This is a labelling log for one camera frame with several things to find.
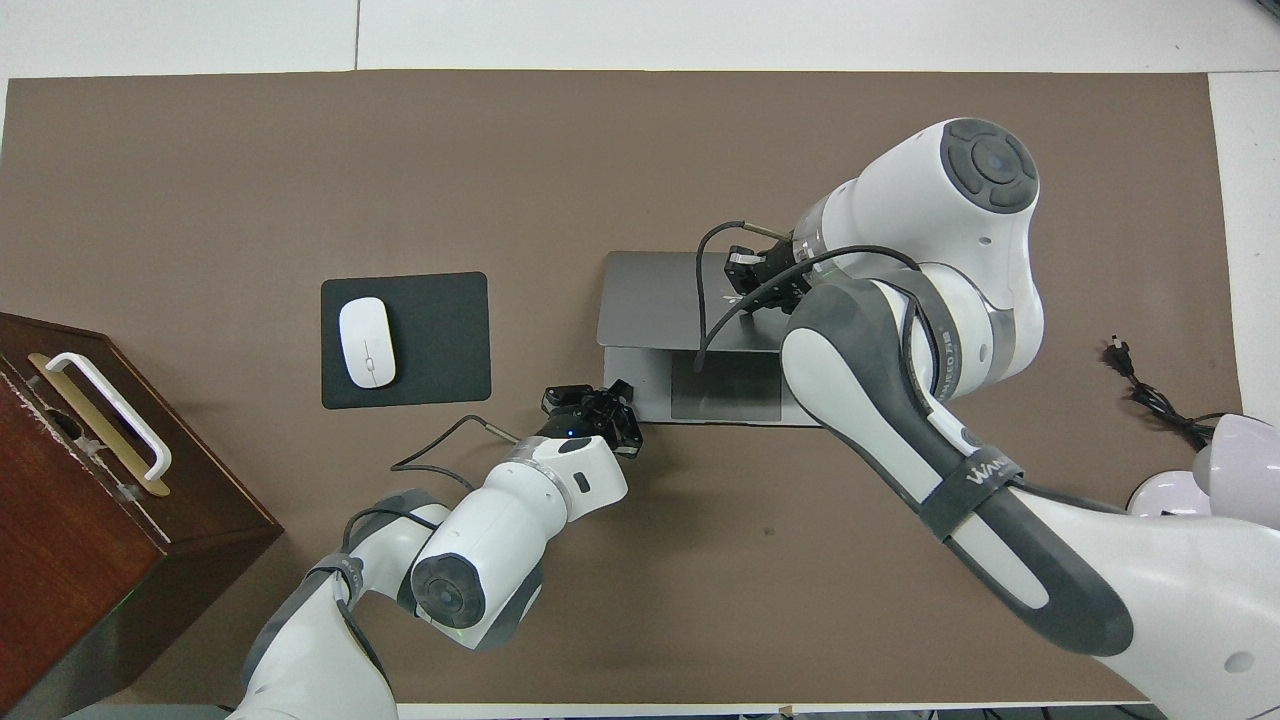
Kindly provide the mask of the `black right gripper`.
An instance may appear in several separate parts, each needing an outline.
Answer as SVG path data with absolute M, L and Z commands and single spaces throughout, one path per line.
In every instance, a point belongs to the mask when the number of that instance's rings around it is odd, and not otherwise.
M 796 272 L 780 281 L 781 275 L 797 264 L 794 246 L 791 234 L 778 240 L 773 247 L 762 254 L 744 246 L 731 246 L 726 259 L 726 275 L 735 292 L 735 302 L 760 304 L 760 309 L 792 313 L 810 288 L 804 272 Z M 760 265 L 760 279 L 754 277 L 758 265 Z

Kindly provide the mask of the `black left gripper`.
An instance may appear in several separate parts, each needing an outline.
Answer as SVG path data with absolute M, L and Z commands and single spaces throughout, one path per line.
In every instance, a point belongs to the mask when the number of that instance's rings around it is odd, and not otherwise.
M 602 437 L 611 451 L 635 459 L 643 447 L 643 433 L 632 407 L 635 388 L 617 379 L 604 395 L 590 384 L 552 386 L 541 396 L 548 419 L 540 436 L 548 438 Z

